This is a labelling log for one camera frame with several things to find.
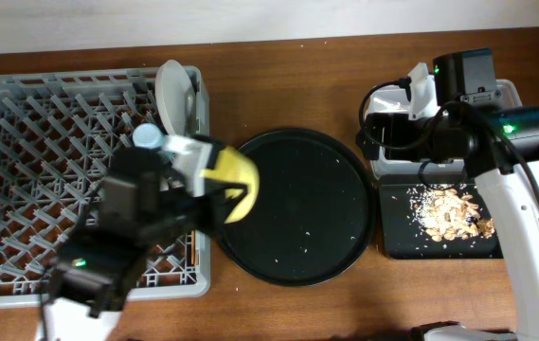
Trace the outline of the round black tray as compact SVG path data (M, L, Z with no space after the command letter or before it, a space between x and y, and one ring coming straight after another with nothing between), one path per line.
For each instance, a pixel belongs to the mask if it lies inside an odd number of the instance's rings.
M362 255L378 220L377 193L358 157L329 135L284 128L240 148L260 174L251 212L225 227L225 254L249 275L285 286L335 278Z

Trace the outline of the food scraps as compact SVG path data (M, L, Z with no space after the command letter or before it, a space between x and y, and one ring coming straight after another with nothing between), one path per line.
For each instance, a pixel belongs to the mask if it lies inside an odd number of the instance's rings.
M409 189L409 205L412 213L408 218L419 225L420 231L433 242L466 241L472 238L490 239L495 235L494 220L487 208L479 203L479 195L473 194L473 185L458 185L437 189L423 185Z

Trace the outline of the white plate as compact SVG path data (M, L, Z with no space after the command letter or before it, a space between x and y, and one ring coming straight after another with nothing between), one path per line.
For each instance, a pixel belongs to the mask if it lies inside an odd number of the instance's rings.
M186 135L195 107L195 90L185 68L175 60L164 63L155 78L158 114L169 135Z

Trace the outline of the blue cup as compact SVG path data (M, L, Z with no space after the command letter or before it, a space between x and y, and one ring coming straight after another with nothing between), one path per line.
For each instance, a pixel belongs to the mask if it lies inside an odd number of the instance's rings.
M133 132L133 142L139 148L151 150L161 148L165 138L160 128L151 123L142 123Z

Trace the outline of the wooden chopstick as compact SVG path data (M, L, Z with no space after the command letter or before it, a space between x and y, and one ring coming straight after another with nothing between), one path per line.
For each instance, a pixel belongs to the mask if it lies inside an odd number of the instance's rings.
M190 263L191 266L197 266L196 231L190 232L190 238Z

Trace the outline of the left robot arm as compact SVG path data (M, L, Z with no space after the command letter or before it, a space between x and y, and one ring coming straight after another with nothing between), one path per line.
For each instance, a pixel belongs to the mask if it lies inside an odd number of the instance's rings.
M37 339L106 339L156 256L154 247L193 230L217 233L247 193L234 183L218 183L199 197L183 188L161 190L173 173L155 151L116 153L97 189L101 200L87 205L45 269Z

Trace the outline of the yellow bowl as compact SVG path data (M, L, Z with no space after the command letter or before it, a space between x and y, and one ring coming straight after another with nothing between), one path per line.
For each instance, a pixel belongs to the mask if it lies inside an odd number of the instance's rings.
M252 210L259 195L260 175L246 155L230 146L214 146L201 176L223 193L224 224L239 222Z

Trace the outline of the clear plastic bin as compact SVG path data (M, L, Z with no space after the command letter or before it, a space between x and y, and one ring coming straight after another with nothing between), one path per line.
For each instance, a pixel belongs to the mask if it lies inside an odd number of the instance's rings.
M522 105L514 84L508 80L497 80L497 89L501 92L501 100L505 107L517 107ZM378 115L375 123L381 128L379 132L374 130L372 133L379 136L387 144L395 144L391 140L393 134L410 131L408 123L408 110L410 101L407 99L405 90L397 85L389 85L377 90L369 98L369 108L366 116L376 113ZM398 154L387 151L383 147L377 147L367 156L370 168L376 179L384 175L416 175L421 162L411 162L403 160ZM433 175L449 174L456 176L460 174L464 162L454 160L446 164L429 164L424 169L424 174L429 177Z

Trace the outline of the black rectangular waste tray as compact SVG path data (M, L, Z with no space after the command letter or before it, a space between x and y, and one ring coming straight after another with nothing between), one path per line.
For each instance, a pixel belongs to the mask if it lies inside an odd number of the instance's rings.
M384 248L396 260L500 259L496 235L434 241L424 216L433 197L416 175L384 175L379 180Z

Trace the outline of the grey dishwasher rack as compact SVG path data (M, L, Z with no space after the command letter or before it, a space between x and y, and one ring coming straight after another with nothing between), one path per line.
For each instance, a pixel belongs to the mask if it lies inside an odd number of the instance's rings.
M158 123L155 68L0 76L0 309L41 282L114 154Z

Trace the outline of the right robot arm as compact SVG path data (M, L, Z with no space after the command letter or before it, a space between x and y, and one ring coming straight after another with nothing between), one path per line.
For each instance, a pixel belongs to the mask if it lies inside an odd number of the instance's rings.
M516 308L506 338L539 340L539 107L506 96L480 48L375 85L358 121L385 236L423 238L416 258L444 258L450 246L470 257L496 239Z

